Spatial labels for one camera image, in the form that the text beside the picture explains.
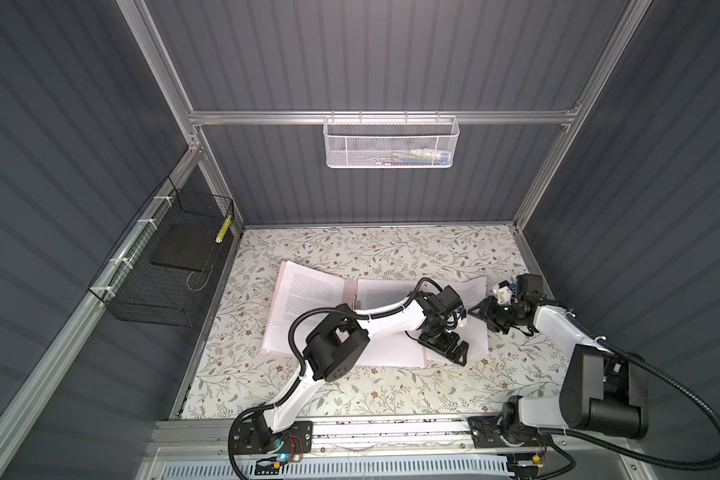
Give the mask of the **white printed paper sheet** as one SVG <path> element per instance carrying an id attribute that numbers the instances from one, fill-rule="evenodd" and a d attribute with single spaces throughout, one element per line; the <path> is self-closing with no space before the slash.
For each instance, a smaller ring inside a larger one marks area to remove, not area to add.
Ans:
<path id="1" fill-rule="evenodd" d="M 485 299 L 487 293 L 487 278 L 478 277 L 466 282 L 440 282 L 442 287 L 451 286 L 460 296 L 464 307 L 469 310 Z M 469 345 L 467 361 L 477 361 L 486 358 L 489 354 L 489 331 L 483 320 L 467 315 L 462 319 L 455 332 L 462 341 Z"/>

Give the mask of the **corner white printed sheet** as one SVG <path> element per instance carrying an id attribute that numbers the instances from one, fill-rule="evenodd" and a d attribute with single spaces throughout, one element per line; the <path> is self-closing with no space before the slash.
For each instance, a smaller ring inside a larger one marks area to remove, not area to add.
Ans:
<path id="1" fill-rule="evenodd" d="M 387 312 L 402 304 L 416 286 L 416 280 L 357 281 L 357 312 Z M 370 343 L 356 365 L 363 367 L 423 368 L 427 364 L 424 347 L 406 335 L 424 321 L 418 303 L 412 302 L 403 313 L 371 320 L 364 328 Z"/>

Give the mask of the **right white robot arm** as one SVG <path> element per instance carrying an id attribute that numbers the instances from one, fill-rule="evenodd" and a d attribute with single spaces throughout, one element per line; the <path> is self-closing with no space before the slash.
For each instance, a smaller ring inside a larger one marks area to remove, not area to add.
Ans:
<path id="1" fill-rule="evenodd" d="M 523 274 L 500 282 L 468 314 L 494 333 L 543 334 L 569 360 L 557 395 L 507 400 L 494 428 L 504 443 L 521 446 L 543 428 L 630 439 L 646 435 L 648 374 L 576 324 L 568 309 L 544 293 L 541 276 Z"/>

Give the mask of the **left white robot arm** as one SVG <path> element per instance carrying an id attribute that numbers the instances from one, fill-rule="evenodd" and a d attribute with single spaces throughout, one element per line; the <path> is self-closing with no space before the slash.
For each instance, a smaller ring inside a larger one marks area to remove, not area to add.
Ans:
<path id="1" fill-rule="evenodd" d="M 288 346 L 297 369 L 270 401 L 241 412 L 230 429 L 232 453 L 269 453 L 280 448 L 302 408 L 322 385 L 347 375 L 374 340 L 417 331 L 414 341 L 456 365 L 467 360 L 469 344 L 455 332 L 467 309 L 450 286 L 423 278 L 402 300 L 370 310 L 347 304 L 300 314 L 289 327 Z"/>

